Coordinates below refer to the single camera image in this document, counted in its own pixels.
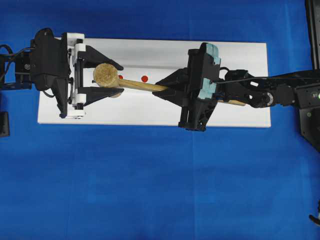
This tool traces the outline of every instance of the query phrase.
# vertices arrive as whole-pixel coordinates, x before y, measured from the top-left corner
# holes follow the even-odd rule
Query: black bracket
[[[314,70],[320,70],[320,0],[305,0],[305,10],[311,46],[312,65]],[[299,111],[301,134],[318,151],[320,151],[319,114],[319,109],[312,106]]]
[[[101,99],[112,97],[114,95],[120,94],[124,91],[123,88],[108,88],[108,87],[79,87],[79,94],[86,94],[86,103],[83,105],[88,106]]]
[[[204,81],[209,80],[207,84],[219,81],[220,59],[217,56],[215,62],[213,54],[207,51],[210,47],[208,45],[210,44],[203,42],[199,49],[190,49],[188,66],[178,69],[156,83],[169,89],[152,93],[181,107],[178,123],[180,128],[205,131],[207,122],[218,103],[214,94],[209,97],[199,97]]]
[[[8,137],[9,131],[9,115],[6,111],[0,112],[0,138]]]
[[[4,75],[0,80],[0,90],[31,89],[30,57],[29,52],[21,52],[15,57],[15,82],[6,83]],[[11,56],[0,54],[0,76],[5,73],[5,64],[11,60]]]

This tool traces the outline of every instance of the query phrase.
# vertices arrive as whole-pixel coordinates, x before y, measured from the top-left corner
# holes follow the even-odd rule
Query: metal screw
[[[25,64],[25,65],[24,65],[24,69],[25,69],[25,70],[30,70],[30,64]]]

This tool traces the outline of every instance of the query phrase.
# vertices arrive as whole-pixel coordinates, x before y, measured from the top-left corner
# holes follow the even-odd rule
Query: wooden mallet
[[[129,88],[129,89],[143,90],[143,91],[149,91],[149,92],[159,92],[159,91],[168,89],[167,86],[121,79],[118,76],[117,69],[113,65],[107,64],[107,63],[99,64],[94,69],[93,79],[100,87],[103,87],[103,88],[121,87],[121,88]],[[230,100],[229,102],[219,100],[219,102],[238,105],[238,106],[246,105],[245,103],[236,101],[236,100]]]

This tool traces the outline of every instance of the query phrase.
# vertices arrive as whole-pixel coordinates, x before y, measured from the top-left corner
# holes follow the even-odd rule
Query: black mount
[[[320,70],[298,71],[259,80],[246,70],[225,75],[224,100],[238,100],[254,108],[276,104],[300,109],[301,135],[320,152]]]
[[[215,60],[212,54],[207,53],[207,48],[208,43],[204,42],[199,49],[190,49],[188,66],[178,69],[156,83],[167,86],[168,89],[152,93],[181,107],[178,123],[180,128],[205,131],[207,122],[218,103],[218,100],[211,96],[199,97],[200,91],[206,84],[205,80],[209,80],[210,84],[219,81],[220,59]]]
[[[78,52],[78,58],[74,64],[74,79],[70,77],[70,51],[68,49],[68,35],[63,33],[61,39],[56,39],[50,28],[38,31],[31,40],[30,52],[23,51],[18,55],[12,54],[11,49],[6,46],[9,54],[0,54],[0,76],[5,73],[5,64],[15,63],[15,82],[6,83],[5,77],[0,80],[0,91],[31,89],[32,84],[38,91],[52,90],[60,110],[60,117],[68,115],[68,85],[77,87],[79,94],[86,94],[86,103],[79,103],[74,108],[83,109],[84,106],[92,104],[106,97],[112,97],[124,91],[123,88],[101,88],[84,87],[83,70],[85,68],[95,68],[97,65],[107,63],[115,66],[117,70],[124,68],[106,57],[93,47],[86,45],[85,51]],[[0,115],[0,127],[4,131],[0,132],[0,137],[9,135],[8,113]]]
[[[314,70],[320,69],[320,0],[305,1],[306,17],[308,22],[311,59]],[[302,109],[300,114],[301,134],[320,151],[320,108],[311,107]],[[309,215],[309,219],[320,226],[320,201],[318,202],[318,218]]]

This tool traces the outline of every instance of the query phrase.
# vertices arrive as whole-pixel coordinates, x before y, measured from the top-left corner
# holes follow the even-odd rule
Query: wooden handle
[[[232,104],[232,105],[237,105],[237,106],[245,106],[246,104],[243,103],[242,101],[237,101],[237,100],[230,100],[230,101],[223,101],[223,100],[219,100],[219,103],[223,103],[223,104]]]
[[[143,91],[149,91],[149,92],[159,92],[168,89],[167,86],[161,86],[156,84],[150,84],[145,82],[139,82],[139,81],[132,81],[127,79],[118,79],[118,83],[120,87],[129,88],[129,89],[137,89],[137,90],[143,90]],[[237,106],[245,106],[246,104],[237,101],[237,100],[230,100],[230,101],[222,101],[219,100],[219,103],[223,104],[232,104]]]
[[[118,80],[120,87],[125,87],[129,89],[137,89],[137,90],[144,90],[149,92],[159,92],[168,89],[167,86],[161,86],[156,84],[144,83],[139,81],[132,81],[127,79],[120,79]]]

